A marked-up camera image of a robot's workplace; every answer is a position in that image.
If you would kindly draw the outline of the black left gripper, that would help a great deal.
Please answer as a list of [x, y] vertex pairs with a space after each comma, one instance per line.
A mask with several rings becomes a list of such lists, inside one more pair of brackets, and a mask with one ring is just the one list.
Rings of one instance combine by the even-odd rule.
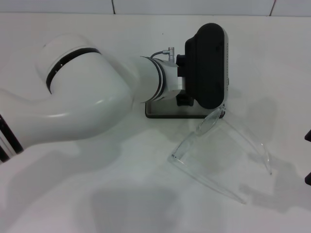
[[194, 98], [188, 96], [188, 95], [177, 95], [176, 96], [176, 103], [177, 106], [190, 106], [192, 107], [194, 105]]

